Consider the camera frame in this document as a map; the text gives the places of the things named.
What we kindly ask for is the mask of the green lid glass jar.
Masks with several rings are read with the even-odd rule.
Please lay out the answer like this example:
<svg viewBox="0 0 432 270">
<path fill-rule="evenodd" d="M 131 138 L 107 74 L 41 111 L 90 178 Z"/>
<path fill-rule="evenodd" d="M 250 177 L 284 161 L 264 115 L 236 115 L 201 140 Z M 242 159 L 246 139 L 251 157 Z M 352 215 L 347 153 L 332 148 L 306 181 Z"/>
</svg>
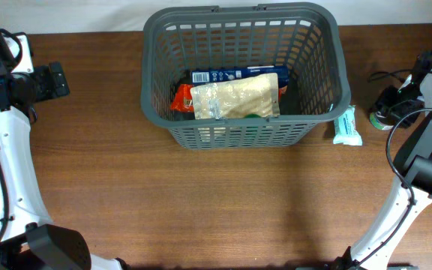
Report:
<svg viewBox="0 0 432 270">
<path fill-rule="evenodd" d="M 259 119 L 260 116 L 257 114 L 249 114 L 249 115 L 246 115 L 245 118 L 246 119 Z M 258 131 L 257 126 L 247 126 L 246 127 L 246 132 L 247 132 L 247 135 L 249 137 L 254 137 L 254 135 L 257 133 L 257 131 Z"/>
</svg>

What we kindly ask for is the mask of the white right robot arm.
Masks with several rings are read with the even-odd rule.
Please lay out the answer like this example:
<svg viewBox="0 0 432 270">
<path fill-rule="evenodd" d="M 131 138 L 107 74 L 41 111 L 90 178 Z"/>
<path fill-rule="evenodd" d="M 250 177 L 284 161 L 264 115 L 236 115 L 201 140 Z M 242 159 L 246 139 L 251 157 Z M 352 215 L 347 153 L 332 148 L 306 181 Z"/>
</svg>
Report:
<svg viewBox="0 0 432 270">
<path fill-rule="evenodd" d="M 391 191 L 369 230 L 330 269 L 389 269 L 389 260 L 414 220 L 432 203 L 432 50 L 417 56 L 400 80 L 388 86 L 370 109 L 371 124 L 393 137 L 424 118 L 395 155 L 386 158 L 394 173 Z"/>
</svg>

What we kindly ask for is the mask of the grey plastic mesh basket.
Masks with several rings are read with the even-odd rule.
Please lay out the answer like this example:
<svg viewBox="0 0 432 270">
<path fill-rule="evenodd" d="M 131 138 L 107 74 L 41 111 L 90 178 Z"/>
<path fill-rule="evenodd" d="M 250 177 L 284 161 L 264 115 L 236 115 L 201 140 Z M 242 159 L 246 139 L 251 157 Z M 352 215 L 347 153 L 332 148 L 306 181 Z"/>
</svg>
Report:
<svg viewBox="0 0 432 270">
<path fill-rule="evenodd" d="M 143 32 L 142 111 L 185 148 L 290 146 L 350 105 L 338 24 L 318 4 L 169 7 Z M 289 71 L 278 116 L 194 120 L 170 107 L 192 71 L 269 65 Z M 248 136 L 247 126 L 257 133 Z"/>
</svg>

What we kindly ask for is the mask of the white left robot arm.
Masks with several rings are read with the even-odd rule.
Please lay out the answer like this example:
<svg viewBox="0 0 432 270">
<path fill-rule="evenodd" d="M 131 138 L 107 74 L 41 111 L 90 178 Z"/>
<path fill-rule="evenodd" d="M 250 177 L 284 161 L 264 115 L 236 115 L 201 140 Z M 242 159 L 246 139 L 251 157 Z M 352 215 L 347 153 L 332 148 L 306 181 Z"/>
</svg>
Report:
<svg viewBox="0 0 432 270">
<path fill-rule="evenodd" d="M 0 269 L 128 269 L 89 251 L 83 236 L 56 226 L 38 187 L 30 150 L 34 104 L 69 95 L 59 62 L 0 76 Z"/>
</svg>

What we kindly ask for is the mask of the tin can with pull tab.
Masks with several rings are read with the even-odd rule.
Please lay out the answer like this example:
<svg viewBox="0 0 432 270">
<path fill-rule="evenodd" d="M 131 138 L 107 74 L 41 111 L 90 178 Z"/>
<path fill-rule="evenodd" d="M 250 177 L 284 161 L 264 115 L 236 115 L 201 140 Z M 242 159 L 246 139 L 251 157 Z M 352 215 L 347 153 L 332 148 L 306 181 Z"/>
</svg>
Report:
<svg viewBox="0 0 432 270">
<path fill-rule="evenodd" d="M 369 119 L 370 123 L 378 130 L 389 131 L 393 128 L 392 120 L 380 115 L 378 112 L 371 112 Z"/>
</svg>

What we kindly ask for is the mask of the blue cardboard food box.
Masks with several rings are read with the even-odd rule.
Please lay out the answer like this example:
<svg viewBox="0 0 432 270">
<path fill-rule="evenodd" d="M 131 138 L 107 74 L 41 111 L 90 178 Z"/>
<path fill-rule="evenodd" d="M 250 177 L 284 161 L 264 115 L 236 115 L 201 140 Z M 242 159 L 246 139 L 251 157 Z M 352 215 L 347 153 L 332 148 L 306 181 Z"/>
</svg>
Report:
<svg viewBox="0 0 432 270">
<path fill-rule="evenodd" d="M 274 65 L 196 70 L 190 73 L 190 78 L 193 86 L 199 86 L 206 83 L 246 79 L 261 74 L 277 74 L 278 86 L 280 88 L 288 86 L 290 81 L 287 67 Z"/>
</svg>

